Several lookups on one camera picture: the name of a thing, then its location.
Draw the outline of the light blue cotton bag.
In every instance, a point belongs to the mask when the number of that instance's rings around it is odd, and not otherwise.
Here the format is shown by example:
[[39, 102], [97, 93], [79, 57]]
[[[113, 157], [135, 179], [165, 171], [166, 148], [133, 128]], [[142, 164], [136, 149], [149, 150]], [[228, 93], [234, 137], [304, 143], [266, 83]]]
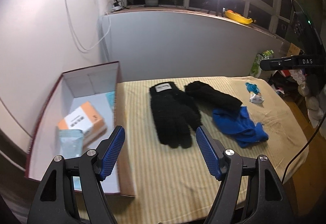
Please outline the light blue cotton bag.
[[82, 155], [84, 134], [79, 129], [58, 131], [59, 154], [65, 159]]

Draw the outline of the blue towel cloth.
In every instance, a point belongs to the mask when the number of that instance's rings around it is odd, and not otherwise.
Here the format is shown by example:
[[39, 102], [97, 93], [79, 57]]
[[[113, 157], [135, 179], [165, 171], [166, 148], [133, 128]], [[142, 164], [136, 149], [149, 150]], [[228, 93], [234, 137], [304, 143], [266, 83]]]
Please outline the blue towel cloth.
[[237, 113], [215, 108], [212, 117], [219, 131], [233, 138], [241, 148], [269, 139], [262, 124], [255, 124], [250, 119], [247, 107], [240, 107]]

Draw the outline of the orange tissue pack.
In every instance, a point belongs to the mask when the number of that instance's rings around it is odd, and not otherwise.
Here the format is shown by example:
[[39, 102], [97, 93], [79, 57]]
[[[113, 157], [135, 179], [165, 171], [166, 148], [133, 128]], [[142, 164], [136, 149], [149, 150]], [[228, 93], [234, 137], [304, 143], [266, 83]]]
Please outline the orange tissue pack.
[[72, 113], [65, 116], [58, 124], [59, 130], [79, 129], [84, 134], [83, 146], [97, 140], [106, 133], [107, 125], [102, 115], [90, 102], [85, 102]]

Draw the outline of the white snack wrapper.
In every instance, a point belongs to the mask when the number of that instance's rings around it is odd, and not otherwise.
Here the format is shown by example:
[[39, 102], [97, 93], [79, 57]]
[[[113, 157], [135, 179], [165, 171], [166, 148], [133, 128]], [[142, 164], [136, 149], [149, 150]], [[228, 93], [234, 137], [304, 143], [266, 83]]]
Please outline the white snack wrapper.
[[251, 92], [250, 93], [250, 102], [254, 103], [254, 104], [263, 104], [264, 102], [264, 98], [262, 97], [262, 95], [260, 93], [256, 94]]

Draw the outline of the blue collapsible funnel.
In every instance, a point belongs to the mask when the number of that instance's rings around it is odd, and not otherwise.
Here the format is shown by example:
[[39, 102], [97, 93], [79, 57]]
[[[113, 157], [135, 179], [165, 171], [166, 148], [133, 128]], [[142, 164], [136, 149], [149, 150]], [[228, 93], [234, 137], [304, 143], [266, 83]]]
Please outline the blue collapsible funnel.
[[246, 85], [246, 88], [249, 93], [254, 93], [254, 94], [260, 93], [260, 89], [258, 88], [258, 86], [256, 84], [246, 82], [245, 85]]

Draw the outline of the black fuzzy glove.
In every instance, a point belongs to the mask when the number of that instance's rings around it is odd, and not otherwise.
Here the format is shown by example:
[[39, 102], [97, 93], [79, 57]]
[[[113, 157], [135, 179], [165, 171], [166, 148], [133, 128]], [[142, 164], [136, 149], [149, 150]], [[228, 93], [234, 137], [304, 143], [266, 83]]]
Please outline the black fuzzy glove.
[[185, 93], [199, 103], [233, 113], [239, 112], [243, 104], [238, 98], [220, 92], [201, 81], [194, 81], [186, 85]]

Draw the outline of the black glove with label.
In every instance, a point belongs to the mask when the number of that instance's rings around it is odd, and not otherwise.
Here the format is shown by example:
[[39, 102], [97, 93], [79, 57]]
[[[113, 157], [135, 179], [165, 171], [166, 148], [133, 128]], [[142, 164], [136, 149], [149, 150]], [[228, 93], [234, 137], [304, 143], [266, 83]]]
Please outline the black glove with label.
[[150, 107], [158, 139], [170, 148], [190, 148], [190, 130], [196, 131], [201, 115], [193, 99], [174, 82], [162, 82], [149, 88]]

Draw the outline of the striped yellow table cloth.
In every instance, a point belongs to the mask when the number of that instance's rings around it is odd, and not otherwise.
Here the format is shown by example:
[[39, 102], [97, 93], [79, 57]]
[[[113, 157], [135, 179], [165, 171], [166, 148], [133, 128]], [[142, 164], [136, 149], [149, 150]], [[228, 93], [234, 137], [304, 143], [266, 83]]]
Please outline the striped yellow table cloth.
[[305, 162], [292, 157], [306, 144], [306, 137], [287, 104], [263, 80], [253, 77], [204, 77], [215, 89], [244, 102], [249, 118], [261, 123], [268, 140], [241, 148], [223, 134], [212, 119], [212, 112], [201, 108], [205, 133], [193, 138], [188, 149], [171, 149], [160, 144], [150, 110], [149, 88], [153, 80], [118, 84], [117, 123], [126, 130], [133, 198], [109, 197], [109, 205], [119, 223], [183, 223], [208, 215], [220, 186], [209, 170], [216, 166], [206, 136], [220, 140], [236, 155], [260, 163], [266, 155], [279, 178], [289, 178]]

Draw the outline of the dark red cardboard box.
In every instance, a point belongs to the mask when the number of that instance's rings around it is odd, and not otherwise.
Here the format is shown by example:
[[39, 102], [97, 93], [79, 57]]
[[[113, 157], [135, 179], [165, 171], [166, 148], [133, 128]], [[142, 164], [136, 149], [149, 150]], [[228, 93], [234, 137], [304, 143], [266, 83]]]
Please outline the dark red cardboard box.
[[36, 122], [25, 176], [41, 181], [56, 155], [80, 157], [124, 125], [118, 61], [62, 73]]

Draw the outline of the yellow fruit bowl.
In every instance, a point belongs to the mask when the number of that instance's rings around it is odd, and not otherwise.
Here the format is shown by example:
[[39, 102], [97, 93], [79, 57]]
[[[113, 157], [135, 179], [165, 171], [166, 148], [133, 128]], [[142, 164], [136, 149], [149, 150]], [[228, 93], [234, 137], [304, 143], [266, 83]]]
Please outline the yellow fruit bowl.
[[242, 15], [238, 14], [238, 13], [235, 13], [233, 12], [232, 10], [227, 10], [224, 12], [225, 16], [233, 21], [236, 21], [238, 23], [241, 23], [241, 24], [246, 24], [246, 25], [249, 25], [253, 22], [253, 20], [251, 18], [245, 18], [243, 17]]

